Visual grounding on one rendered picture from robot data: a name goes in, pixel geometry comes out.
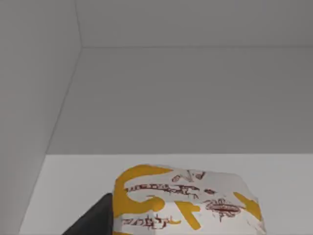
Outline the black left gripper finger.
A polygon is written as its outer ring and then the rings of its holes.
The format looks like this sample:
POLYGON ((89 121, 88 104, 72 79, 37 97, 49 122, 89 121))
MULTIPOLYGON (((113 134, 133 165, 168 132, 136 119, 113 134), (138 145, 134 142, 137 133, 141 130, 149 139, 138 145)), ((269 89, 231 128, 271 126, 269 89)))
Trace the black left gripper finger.
POLYGON ((107 193, 62 235, 112 235, 112 231, 112 193, 107 193))

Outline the white and yellow paper-wrapped package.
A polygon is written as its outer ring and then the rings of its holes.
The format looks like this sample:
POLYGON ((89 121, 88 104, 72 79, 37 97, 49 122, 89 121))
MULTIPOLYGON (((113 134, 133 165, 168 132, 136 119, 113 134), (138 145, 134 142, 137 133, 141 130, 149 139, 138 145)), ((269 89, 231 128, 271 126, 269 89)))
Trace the white and yellow paper-wrapped package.
POLYGON ((140 164, 112 195, 112 235, 267 234, 258 199, 233 173, 140 164))

